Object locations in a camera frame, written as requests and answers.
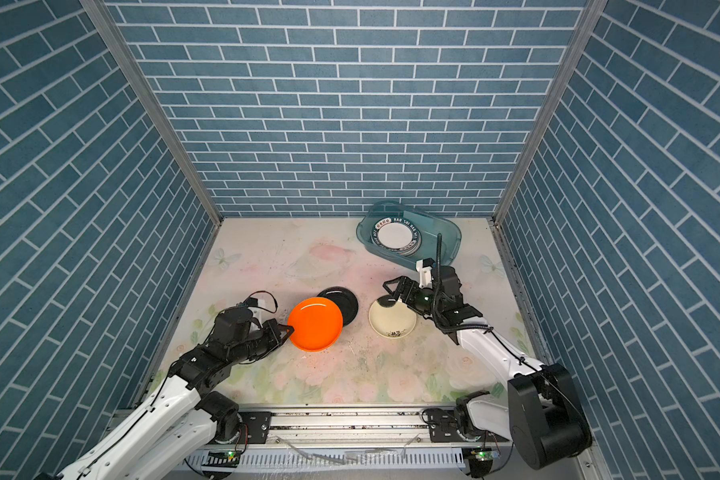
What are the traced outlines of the orange round plate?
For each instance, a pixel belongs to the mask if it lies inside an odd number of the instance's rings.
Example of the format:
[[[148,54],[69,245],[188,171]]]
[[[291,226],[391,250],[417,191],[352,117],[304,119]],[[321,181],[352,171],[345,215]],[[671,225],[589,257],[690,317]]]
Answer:
[[[318,352],[338,340],[343,329],[343,315],[333,301],[312,297],[291,310],[287,325],[294,329],[290,341],[298,349]]]

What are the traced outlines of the black round plate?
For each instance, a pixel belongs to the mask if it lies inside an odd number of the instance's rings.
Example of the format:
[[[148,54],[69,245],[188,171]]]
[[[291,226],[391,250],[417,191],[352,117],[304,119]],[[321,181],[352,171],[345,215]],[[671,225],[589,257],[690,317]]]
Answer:
[[[338,306],[342,314],[344,327],[350,325],[358,314],[358,299],[352,291],[345,287],[334,286],[326,288],[318,294],[318,297],[328,299]]]

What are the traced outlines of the green rim HAO SHI plate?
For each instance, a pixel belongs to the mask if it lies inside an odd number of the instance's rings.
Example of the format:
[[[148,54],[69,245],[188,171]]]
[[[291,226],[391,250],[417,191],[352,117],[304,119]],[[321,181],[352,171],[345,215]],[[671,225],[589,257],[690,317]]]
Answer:
[[[411,221],[403,217],[385,217],[374,224],[371,240],[382,249],[408,256],[420,247],[422,236]]]

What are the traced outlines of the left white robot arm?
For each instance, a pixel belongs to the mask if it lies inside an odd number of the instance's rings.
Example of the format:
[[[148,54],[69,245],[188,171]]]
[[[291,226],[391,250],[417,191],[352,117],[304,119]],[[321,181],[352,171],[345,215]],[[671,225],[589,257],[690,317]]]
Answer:
[[[216,387],[233,366],[264,359],[294,329],[262,320],[261,308],[221,311],[203,342],[174,361],[160,386],[57,479],[160,479],[200,447],[247,433],[238,404]]]

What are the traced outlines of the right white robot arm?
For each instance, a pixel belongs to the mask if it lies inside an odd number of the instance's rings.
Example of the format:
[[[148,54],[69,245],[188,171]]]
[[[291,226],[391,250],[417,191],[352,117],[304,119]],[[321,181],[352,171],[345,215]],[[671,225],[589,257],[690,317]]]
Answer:
[[[589,449],[592,430],[568,370],[524,353],[498,333],[476,307],[465,302],[454,268],[427,259],[417,270],[417,280],[400,276],[384,282],[384,290],[432,321],[505,384],[505,404],[489,392],[457,399],[454,416],[460,435],[481,440],[494,434],[510,440],[535,470]]]

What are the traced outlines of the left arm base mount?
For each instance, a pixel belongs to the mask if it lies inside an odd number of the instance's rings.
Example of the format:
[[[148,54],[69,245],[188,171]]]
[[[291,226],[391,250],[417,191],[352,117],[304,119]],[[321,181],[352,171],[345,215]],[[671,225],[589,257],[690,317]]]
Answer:
[[[265,444],[273,414],[268,411],[249,411],[229,414],[217,421],[213,442],[217,444]]]

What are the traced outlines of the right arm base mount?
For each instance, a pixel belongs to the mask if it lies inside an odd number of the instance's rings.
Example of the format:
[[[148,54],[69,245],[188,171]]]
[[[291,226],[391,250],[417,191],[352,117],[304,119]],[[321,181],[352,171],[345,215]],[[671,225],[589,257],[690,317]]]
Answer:
[[[423,409],[419,413],[421,421],[432,443],[494,443],[508,442],[508,439],[487,430],[474,427],[464,414],[455,410],[437,407]]]

